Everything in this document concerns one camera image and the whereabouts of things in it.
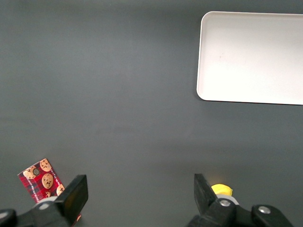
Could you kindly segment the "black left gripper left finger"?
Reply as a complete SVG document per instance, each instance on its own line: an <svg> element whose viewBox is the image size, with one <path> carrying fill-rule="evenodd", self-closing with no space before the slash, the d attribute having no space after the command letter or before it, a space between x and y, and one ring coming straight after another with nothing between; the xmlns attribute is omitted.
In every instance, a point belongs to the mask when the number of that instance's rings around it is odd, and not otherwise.
<svg viewBox="0 0 303 227"><path fill-rule="evenodd" d="M2 227L72 227L88 200L87 176L78 175L59 196L45 198L28 212L0 211Z"/></svg>

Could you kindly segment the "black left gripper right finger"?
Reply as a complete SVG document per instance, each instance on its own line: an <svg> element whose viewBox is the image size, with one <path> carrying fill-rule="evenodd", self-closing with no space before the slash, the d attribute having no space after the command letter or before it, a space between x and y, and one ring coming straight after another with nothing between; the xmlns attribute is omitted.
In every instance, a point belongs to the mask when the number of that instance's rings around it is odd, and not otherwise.
<svg viewBox="0 0 303 227"><path fill-rule="evenodd" d="M203 174L194 175L194 198L199 215L188 227L291 227L292 223L277 208L257 204L242 208L228 195L216 195Z"/></svg>

